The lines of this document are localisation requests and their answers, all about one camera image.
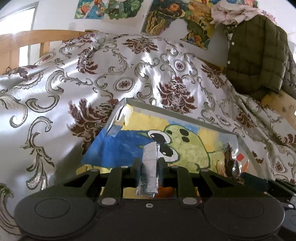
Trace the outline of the grey tray with painting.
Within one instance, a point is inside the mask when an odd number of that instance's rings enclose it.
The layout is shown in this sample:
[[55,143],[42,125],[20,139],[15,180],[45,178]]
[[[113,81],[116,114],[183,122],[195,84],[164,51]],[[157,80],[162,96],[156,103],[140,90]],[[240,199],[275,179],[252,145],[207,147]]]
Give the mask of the grey tray with painting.
[[[194,174],[207,169],[218,174],[217,162],[224,160],[227,144],[232,148],[232,158],[241,153],[251,163],[250,154],[236,135],[201,124],[121,102],[111,109],[106,120],[83,155],[77,174],[91,169],[106,174],[116,167],[131,167],[136,158],[142,161],[143,148],[151,142],[158,146],[158,159],[164,158],[169,167],[184,167]],[[245,173],[256,176],[256,169],[249,165]],[[126,188],[123,195],[126,198],[152,199],[137,196],[136,190]]]

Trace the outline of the pink crumpled cloth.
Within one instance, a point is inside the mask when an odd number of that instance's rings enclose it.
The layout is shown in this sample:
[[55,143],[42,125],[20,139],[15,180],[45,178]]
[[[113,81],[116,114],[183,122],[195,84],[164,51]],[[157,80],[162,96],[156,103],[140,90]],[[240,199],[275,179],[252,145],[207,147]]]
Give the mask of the pink crumpled cloth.
[[262,9],[253,8],[248,5],[232,4],[227,1],[218,1],[211,8],[212,21],[210,24],[216,26],[220,24],[238,25],[258,15],[265,16],[274,24],[277,24],[275,17]]

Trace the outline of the olive quilted jacket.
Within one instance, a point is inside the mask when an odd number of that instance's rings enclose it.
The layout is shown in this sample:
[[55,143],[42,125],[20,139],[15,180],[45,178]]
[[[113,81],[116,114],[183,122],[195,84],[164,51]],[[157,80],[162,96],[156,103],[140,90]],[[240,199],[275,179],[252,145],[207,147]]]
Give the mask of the olive quilted jacket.
[[225,31],[229,43],[226,77],[236,92],[258,101],[280,90],[295,98],[295,61],[281,27],[256,15]]

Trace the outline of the small dark brown snack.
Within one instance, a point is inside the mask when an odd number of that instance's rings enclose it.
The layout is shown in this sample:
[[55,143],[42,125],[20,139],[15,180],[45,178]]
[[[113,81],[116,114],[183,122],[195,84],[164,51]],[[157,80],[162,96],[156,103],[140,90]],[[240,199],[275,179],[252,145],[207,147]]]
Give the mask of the small dark brown snack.
[[230,179],[235,179],[235,160],[232,158],[232,148],[230,144],[224,149],[224,169],[225,174]]

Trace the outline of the floral satin bedspread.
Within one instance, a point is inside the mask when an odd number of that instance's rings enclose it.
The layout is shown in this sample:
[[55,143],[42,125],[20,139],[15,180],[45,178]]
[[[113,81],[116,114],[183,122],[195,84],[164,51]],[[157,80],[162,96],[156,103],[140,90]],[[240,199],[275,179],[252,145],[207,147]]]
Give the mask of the floral satin bedspread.
[[239,134],[264,176],[295,183],[295,129],[181,44],[90,33],[1,75],[1,240],[20,199],[68,176],[123,98]]

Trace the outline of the window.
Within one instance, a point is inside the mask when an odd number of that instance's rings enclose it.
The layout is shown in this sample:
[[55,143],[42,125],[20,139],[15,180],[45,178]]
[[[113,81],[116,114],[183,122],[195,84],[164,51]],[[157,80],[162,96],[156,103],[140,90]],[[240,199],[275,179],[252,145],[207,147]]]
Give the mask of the window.
[[[1,35],[31,31],[34,27],[38,2],[23,6],[11,14],[1,16]],[[19,65],[30,63],[31,46],[20,47]]]

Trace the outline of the anime girl poster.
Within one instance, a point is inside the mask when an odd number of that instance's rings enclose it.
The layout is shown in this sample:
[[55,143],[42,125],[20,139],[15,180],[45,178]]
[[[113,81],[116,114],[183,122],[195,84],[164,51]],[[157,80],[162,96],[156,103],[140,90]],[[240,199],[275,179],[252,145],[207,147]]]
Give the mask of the anime girl poster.
[[102,20],[107,8],[107,1],[93,0],[83,1],[79,0],[74,19],[91,19]]

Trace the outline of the orange spicy snack bag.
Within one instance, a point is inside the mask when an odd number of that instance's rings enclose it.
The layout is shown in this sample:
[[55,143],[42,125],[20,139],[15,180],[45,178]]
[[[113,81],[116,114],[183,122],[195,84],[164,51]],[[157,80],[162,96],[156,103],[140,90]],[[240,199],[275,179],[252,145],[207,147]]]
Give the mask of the orange spicy snack bag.
[[233,161],[228,163],[232,163],[233,166],[228,167],[228,171],[226,171],[225,160],[218,161],[217,171],[218,174],[231,179],[238,179],[240,174],[248,171],[250,165],[248,158],[241,153],[234,157]]

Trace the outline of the sunflower painting poster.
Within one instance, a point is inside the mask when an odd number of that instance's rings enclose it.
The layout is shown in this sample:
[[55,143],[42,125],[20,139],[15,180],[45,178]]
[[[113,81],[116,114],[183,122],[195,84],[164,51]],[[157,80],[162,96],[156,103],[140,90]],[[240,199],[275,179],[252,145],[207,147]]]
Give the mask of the sunflower painting poster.
[[183,19],[189,1],[164,0],[152,1],[145,17],[142,32],[159,36],[176,19]]

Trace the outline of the landscape painting poster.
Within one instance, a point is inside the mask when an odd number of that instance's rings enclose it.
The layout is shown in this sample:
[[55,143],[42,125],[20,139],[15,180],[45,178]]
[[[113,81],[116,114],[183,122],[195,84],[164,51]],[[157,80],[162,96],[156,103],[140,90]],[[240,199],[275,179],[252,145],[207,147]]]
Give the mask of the landscape painting poster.
[[187,23],[187,34],[181,40],[207,50],[215,30],[215,26],[210,24],[213,20],[211,9],[190,5],[184,20]]

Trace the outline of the small orange fruit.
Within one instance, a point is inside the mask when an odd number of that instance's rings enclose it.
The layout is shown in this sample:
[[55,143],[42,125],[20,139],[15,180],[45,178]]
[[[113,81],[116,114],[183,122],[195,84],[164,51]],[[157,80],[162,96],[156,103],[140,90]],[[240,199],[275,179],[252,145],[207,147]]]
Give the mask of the small orange fruit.
[[175,189],[173,187],[162,187],[158,188],[158,193],[155,195],[156,198],[172,198],[175,195]]

